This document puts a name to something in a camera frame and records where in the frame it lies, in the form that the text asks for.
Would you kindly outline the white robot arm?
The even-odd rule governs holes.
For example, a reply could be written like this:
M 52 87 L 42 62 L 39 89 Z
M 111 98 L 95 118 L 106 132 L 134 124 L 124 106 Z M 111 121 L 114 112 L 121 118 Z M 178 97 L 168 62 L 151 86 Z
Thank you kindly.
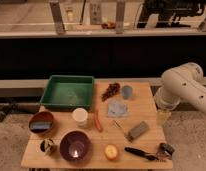
M 193 62 L 170 68 L 161 75 L 162 85 L 154 95 L 159 126 L 167 121 L 181 100 L 206 114 L 206 87 L 200 83 L 202 79 L 202 68 Z

